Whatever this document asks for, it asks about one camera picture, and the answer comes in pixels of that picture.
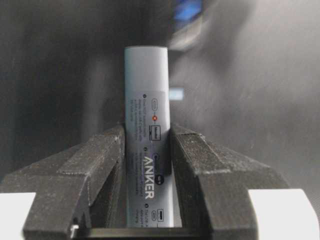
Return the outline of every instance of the textured black surface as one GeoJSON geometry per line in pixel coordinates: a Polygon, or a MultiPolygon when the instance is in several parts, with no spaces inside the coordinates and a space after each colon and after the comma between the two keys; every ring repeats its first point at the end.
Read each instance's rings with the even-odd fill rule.
{"type": "Polygon", "coordinates": [[[124,202],[120,199],[122,182],[126,178],[124,166],[124,161],[114,166],[90,207],[93,228],[124,228],[126,226],[126,194],[124,194],[124,202]]]}
{"type": "Polygon", "coordinates": [[[82,145],[7,175],[0,193],[36,192],[23,227],[26,240],[69,239],[72,224],[90,228],[90,206],[103,185],[112,186],[103,193],[110,196],[104,204],[105,221],[113,222],[124,147],[124,128],[118,125],[82,145]]]}
{"type": "Polygon", "coordinates": [[[209,229],[214,240],[257,240],[248,190],[286,189],[285,180],[267,165],[178,125],[171,129],[171,149],[182,225],[209,229]]]}
{"type": "Polygon", "coordinates": [[[159,228],[92,228],[83,229],[78,232],[75,239],[79,240],[208,240],[210,237],[206,232],[199,232],[197,229],[181,227],[159,227],[159,228]]]}

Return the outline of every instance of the anker logo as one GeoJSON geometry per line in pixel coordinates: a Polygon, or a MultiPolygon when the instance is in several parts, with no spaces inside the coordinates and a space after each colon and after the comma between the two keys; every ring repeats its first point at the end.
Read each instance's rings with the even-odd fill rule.
{"type": "Polygon", "coordinates": [[[151,125],[151,126],[149,126],[149,139],[151,141],[160,141],[161,140],[161,128],[160,128],[160,125],[151,125]]]}
{"type": "Polygon", "coordinates": [[[154,160],[145,156],[144,159],[144,193],[145,199],[155,197],[155,171],[154,160]]]}

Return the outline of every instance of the dark background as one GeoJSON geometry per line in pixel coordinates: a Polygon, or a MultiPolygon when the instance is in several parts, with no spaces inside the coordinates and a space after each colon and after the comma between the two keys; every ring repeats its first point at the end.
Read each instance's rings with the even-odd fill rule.
{"type": "MultiPolygon", "coordinates": [[[[124,47],[168,46],[177,2],[0,1],[0,179],[124,121],[124,47]]],[[[320,2],[205,1],[169,51],[171,120],[274,167],[320,211],[320,2]]]]}

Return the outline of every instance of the label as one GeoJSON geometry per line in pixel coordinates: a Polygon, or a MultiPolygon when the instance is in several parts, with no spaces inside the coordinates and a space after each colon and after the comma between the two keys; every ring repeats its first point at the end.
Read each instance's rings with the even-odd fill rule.
{"type": "Polygon", "coordinates": [[[166,98],[162,91],[141,91],[133,92],[126,102],[128,227],[173,227],[166,98]]]}

